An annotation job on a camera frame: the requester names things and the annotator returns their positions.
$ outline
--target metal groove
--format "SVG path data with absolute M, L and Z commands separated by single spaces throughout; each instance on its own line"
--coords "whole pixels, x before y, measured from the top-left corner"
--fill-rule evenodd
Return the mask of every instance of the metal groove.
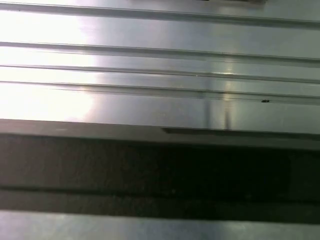
M 75 45 L 75 44 L 46 44 L 29 42 L 0 42 L 0 49 L 7 48 L 14 51 L 35 51 L 53 53 L 78 53 L 106 56 L 123 57 L 147 57 L 165 59 L 183 59 L 200 61 L 219 61 L 227 63 L 250 63 L 278 66 L 301 66 L 308 68 L 319 68 L 319 58 L 297 58 L 281 57 L 271 55 L 245 55 L 230 54 L 225 52 L 205 52 L 188 50 L 152 49 L 143 47 L 116 47 L 116 46 L 94 46 L 94 45 Z
M 244 93 L 273 96 L 320 97 L 320 84 L 306 82 L 275 82 L 219 77 L 159 75 L 125 72 L 94 72 L 37 68 L 0 67 L 4 77 L 0 83 L 38 84 L 43 88 L 72 86 L 161 89 L 176 91 Z
M 265 5 L 242 2 L 198 0 L 6 0 L 4 4 L 33 5 L 33 7 L 78 7 L 90 9 L 130 9 L 145 12 L 184 13 L 205 16 L 234 16 L 239 18 L 278 19 L 290 21 L 320 22 L 318 0 L 267 1 Z
M 272 104 L 294 104 L 294 105 L 320 105 L 318 95 L 312 96 L 309 94 L 283 94 L 283 93 L 268 93 L 268 92 L 249 92 L 249 91 L 225 91 L 220 89 L 186 89 L 186 88 L 170 88 L 170 87 L 150 87 L 150 86 L 126 86 L 126 85 L 94 85 L 94 84 L 52 84 L 52 83 L 24 83 L 24 82 L 5 82 L 0 83 L 3 89 L 23 88 L 27 92 L 44 91 L 50 94 L 77 94 L 78 92 L 84 95 L 114 95 L 114 96 L 141 96 L 141 97 L 161 97 L 174 99 L 197 99 L 204 100 L 206 103 L 207 123 L 211 119 L 211 109 L 208 107 L 210 101 L 224 101 L 229 105 L 230 101 L 236 102 L 253 102 L 261 103 L 262 100 L 268 99 Z
M 130 10 L 115 8 L 92 8 L 63 5 L 34 5 L 21 3 L 1 3 L 0 10 L 39 12 L 49 14 L 77 15 L 89 17 L 109 17 L 109 18 L 132 18 L 162 21 L 181 22 L 204 22 L 204 23 L 225 23 L 232 25 L 247 25 L 273 28 L 295 28 L 295 29 L 319 29 L 320 22 L 299 21 L 289 19 L 269 19 L 238 17 L 232 15 L 205 15 L 185 12 L 161 12 L 146 10 Z
M 1 16 L 11 24 L 10 27 L 1 25 L 0 42 L 167 49 L 302 59 L 318 59 L 319 56 L 317 46 L 320 33 L 310 29 L 4 10 Z M 125 36 L 126 33 L 134 35 L 134 40 Z M 303 39 L 308 39 L 308 47 L 294 47 L 301 44 Z
M 315 67 L 43 52 L 19 48 L 0 48 L 0 53 L 0 66 L 7 67 L 152 73 L 301 83 L 318 83 L 320 80 L 320 68 Z

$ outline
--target brushed aluminum panel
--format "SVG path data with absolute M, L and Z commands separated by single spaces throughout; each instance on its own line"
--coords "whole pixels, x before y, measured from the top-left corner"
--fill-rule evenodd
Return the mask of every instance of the brushed aluminum panel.
M 2 83 L 1 119 L 320 134 L 319 105 L 56 90 Z
M 0 212 L 3 240 L 317 240 L 319 225 Z
M 320 32 L 313 29 L 4 10 L 0 11 L 0 17 L 0 42 L 150 48 L 310 59 L 320 56 Z
M 315 83 L 320 80 L 318 67 L 49 52 L 18 47 L 0 47 L 0 65 L 133 73 L 174 73 Z
M 5 76 L 0 79 L 0 82 L 77 85 L 80 90 L 82 86 L 112 86 L 280 96 L 320 96 L 320 84 L 303 82 L 22 67 L 0 67 L 0 76 Z
M 6 0 L 0 3 L 130 9 L 306 22 L 320 21 L 320 2 L 318 0 L 268 0 L 264 5 L 219 0 Z

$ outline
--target metal channel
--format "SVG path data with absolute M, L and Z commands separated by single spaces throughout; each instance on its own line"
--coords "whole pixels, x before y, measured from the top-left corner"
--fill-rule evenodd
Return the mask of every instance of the metal channel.
M 0 42 L 113 46 L 316 59 L 309 29 L 0 11 Z
M 263 5 L 221 0 L 6 0 L 0 3 L 174 12 L 238 18 L 319 22 L 318 0 L 269 0 Z
M 203 93 L 228 92 L 308 98 L 320 96 L 320 84 L 308 82 L 24 67 L 0 67 L 0 75 L 5 76 L 2 79 L 4 83 L 46 84 L 42 86 L 44 89 L 48 89 L 52 84 L 56 84 L 59 86 L 57 87 L 58 89 L 63 89 L 66 85 L 72 85 L 74 87 L 69 89 L 78 90 L 88 90 L 89 87 L 96 86 L 101 87 L 102 91 L 104 90 L 102 87 L 132 87 L 139 89 L 197 91 Z
M 10 120 L 320 134 L 319 105 L 106 94 L 86 87 L 71 91 L 12 83 L 2 84 L 0 102 L 0 118 Z
M 0 212 L 3 240 L 317 240 L 319 234 L 318 225 Z
M 194 77 L 216 76 L 306 83 L 318 83 L 320 80 L 320 68 L 317 67 L 116 56 L 86 52 L 50 52 L 18 47 L 0 47 L 0 66 L 176 74 Z

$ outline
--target metal surface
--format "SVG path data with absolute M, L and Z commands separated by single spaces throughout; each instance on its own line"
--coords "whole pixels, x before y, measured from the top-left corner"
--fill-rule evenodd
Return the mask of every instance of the metal surface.
M 127 127 L 141 126 L 145 137 L 137 140 L 155 131 L 152 141 L 182 140 L 179 134 L 164 137 L 161 128 L 314 139 L 320 134 L 317 5 L 0 2 L 0 118 L 125 126 L 113 134 L 81 135 L 68 125 L 64 134 L 77 137 L 127 139 Z M 219 142 L 203 135 L 186 139 Z
M 318 0 L 269 0 L 263 6 L 219 0 L 7 0 L 2 3 L 174 12 L 285 21 L 320 21 Z
M 320 226 L 0 212 L 3 240 L 317 240 Z
M 1 42 L 311 59 L 320 55 L 320 32 L 313 29 L 14 11 L 0 11 L 0 16 L 10 23 L 0 25 Z

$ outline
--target gray textured surface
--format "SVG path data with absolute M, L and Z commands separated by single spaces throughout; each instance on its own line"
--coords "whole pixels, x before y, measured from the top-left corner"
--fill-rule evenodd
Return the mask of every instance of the gray textured surface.
M 320 226 L 0 211 L 2 240 L 317 240 Z

